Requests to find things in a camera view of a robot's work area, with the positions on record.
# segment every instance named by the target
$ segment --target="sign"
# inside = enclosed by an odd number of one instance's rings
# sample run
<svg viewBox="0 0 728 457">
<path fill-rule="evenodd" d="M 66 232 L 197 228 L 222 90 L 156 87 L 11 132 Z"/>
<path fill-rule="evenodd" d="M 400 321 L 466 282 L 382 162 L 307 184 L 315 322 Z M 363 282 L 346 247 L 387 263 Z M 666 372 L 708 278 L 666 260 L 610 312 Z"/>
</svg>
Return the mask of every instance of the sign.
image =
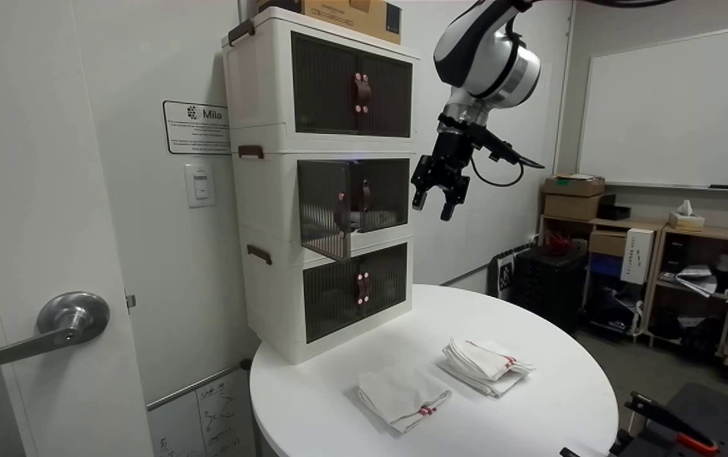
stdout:
<svg viewBox="0 0 728 457">
<path fill-rule="evenodd" d="M 165 100 L 161 119 L 171 155 L 225 155 L 230 151 L 225 106 Z"/>
</svg>

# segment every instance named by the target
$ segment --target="door handle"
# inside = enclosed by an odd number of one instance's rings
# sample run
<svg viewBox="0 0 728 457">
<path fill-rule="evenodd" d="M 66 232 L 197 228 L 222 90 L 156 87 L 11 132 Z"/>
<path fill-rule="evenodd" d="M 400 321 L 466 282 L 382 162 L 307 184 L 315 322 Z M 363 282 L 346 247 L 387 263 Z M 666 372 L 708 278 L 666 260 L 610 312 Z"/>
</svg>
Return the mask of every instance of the door handle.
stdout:
<svg viewBox="0 0 728 457">
<path fill-rule="evenodd" d="M 81 345 L 98 338 L 109 325 L 109 306 L 90 292 L 66 292 L 39 307 L 38 335 L 0 349 L 0 365 L 51 353 L 66 345 Z"/>
</svg>

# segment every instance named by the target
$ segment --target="cable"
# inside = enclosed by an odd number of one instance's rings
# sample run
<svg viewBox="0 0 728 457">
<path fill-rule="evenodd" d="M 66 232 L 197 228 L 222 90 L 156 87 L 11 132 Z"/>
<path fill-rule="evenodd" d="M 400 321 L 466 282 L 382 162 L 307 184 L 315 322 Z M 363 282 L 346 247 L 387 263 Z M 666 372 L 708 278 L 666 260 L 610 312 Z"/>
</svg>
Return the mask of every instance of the cable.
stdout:
<svg viewBox="0 0 728 457">
<path fill-rule="evenodd" d="M 495 184 L 495 181 L 486 181 L 482 172 L 478 172 L 478 169 L 474 166 L 474 161 L 469 161 L 469 166 L 472 166 L 472 170 L 474 170 L 474 176 L 485 184 L 485 186 L 492 186 L 492 189 L 512 189 L 512 186 L 516 186 L 519 181 L 521 181 L 521 176 L 525 176 L 525 166 L 519 162 L 516 169 L 516 179 L 514 181 L 510 181 L 510 184 Z"/>
</svg>

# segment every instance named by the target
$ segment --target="door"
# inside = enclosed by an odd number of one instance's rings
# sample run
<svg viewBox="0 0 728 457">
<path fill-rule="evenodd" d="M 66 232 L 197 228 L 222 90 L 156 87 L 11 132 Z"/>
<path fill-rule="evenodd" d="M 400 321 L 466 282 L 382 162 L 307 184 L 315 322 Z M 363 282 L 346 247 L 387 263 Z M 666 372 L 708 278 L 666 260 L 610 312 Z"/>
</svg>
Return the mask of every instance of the door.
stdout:
<svg viewBox="0 0 728 457">
<path fill-rule="evenodd" d="M 72 7 L 0 0 L 0 345 L 71 289 L 102 294 L 109 325 L 0 368 L 23 449 L 152 456 Z"/>
</svg>

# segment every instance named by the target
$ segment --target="whiteboard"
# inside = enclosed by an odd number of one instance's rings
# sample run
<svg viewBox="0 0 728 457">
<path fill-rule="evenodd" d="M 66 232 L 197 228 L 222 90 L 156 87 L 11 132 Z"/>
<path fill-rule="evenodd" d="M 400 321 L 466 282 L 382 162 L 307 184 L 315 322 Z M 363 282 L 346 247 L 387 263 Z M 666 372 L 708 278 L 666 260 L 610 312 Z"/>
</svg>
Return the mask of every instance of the whiteboard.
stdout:
<svg viewBox="0 0 728 457">
<path fill-rule="evenodd" d="M 728 184 L 728 30 L 590 59 L 577 162 L 627 186 Z"/>
</svg>

